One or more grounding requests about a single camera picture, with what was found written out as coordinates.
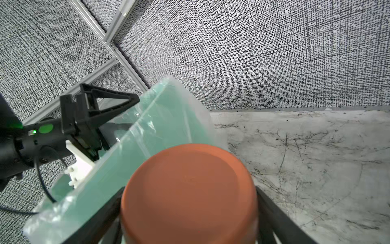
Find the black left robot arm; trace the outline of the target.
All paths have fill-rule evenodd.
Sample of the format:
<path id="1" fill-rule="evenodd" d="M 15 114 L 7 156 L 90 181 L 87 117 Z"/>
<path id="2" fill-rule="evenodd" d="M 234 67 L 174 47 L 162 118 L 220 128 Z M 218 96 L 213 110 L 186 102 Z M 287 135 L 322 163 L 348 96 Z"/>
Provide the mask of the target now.
<path id="1" fill-rule="evenodd" d="M 129 129 L 131 124 L 115 126 L 110 120 L 140 102 L 137 94 L 124 93 L 89 84 L 81 93 L 60 96 L 61 116 L 57 119 L 23 125 L 4 98 L 1 98 L 1 189 L 12 178 L 34 168 L 34 159 L 46 164 L 71 155 L 70 141 L 89 160 L 97 161 L 99 151 L 109 150 L 114 142 L 107 133 Z"/>

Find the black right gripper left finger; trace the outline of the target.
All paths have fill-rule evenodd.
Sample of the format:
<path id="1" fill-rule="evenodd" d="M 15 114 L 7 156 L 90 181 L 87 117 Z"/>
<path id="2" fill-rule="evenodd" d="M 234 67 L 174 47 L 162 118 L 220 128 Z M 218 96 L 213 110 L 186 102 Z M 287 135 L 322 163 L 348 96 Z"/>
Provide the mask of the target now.
<path id="1" fill-rule="evenodd" d="M 120 244 L 122 230 L 120 207 L 124 187 L 120 188 L 82 227 L 64 244 Z"/>

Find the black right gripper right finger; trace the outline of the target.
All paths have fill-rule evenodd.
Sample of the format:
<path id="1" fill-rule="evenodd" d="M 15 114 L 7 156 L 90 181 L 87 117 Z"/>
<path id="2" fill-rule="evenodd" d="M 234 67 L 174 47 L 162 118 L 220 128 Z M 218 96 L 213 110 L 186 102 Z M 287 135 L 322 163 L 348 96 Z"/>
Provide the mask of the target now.
<path id="1" fill-rule="evenodd" d="M 292 219 L 289 218 L 259 187 L 256 187 L 258 199 L 258 236 L 259 244 L 315 244 Z"/>

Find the orange jar lid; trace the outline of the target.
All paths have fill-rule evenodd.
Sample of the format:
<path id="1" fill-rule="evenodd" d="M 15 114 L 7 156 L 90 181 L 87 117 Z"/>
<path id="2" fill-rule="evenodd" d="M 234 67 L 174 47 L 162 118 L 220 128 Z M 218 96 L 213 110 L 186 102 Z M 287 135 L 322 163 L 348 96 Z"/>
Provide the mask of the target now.
<path id="1" fill-rule="evenodd" d="M 224 149 L 175 146 L 134 172 L 120 220 L 128 244 L 254 244 L 255 185 L 243 163 Z"/>

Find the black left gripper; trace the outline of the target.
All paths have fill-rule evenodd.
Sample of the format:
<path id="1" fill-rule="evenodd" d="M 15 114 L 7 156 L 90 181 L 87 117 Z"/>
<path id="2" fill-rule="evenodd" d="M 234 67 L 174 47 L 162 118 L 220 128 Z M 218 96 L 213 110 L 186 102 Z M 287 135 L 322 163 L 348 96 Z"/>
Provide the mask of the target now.
<path id="1" fill-rule="evenodd" d="M 76 102 L 71 95 L 60 97 L 62 132 L 90 160 L 99 159 L 102 149 L 96 129 L 140 102 L 137 94 L 109 90 L 83 83 Z"/>

